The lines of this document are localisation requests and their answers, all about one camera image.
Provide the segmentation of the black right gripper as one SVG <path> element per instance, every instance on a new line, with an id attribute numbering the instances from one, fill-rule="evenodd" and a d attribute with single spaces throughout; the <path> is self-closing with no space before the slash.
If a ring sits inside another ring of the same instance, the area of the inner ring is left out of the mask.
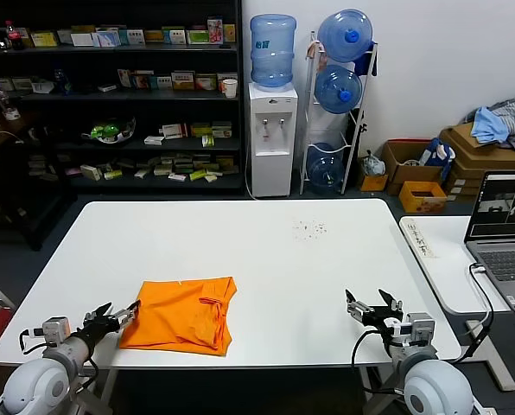
<path id="1" fill-rule="evenodd" d="M 358 301 L 355 296 L 345 289 L 347 301 L 347 313 L 365 327 L 374 327 L 380 334 L 384 343 L 393 341 L 394 328 L 385 321 L 401 323 L 403 321 L 403 302 L 397 300 L 392 294 L 379 289 L 378 293 L 383 298 L 386 306 L 369 306 Z"/>

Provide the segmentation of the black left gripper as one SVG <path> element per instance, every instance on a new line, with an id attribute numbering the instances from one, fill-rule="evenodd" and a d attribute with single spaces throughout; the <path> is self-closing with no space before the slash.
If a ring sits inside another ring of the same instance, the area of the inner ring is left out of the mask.
<path id="1" fill-rule="evenodd" d="M 74 337 L 80 338 L 87 346 L 96 346 L 106 335 L 125 329 L 133 323 L 138 316 L 141 301 L 136 300 L 126 309 L 107 315 L 112 302 L 99 306 L 96 310 L 86 313 L 83 327 L 77 329 Z"/>

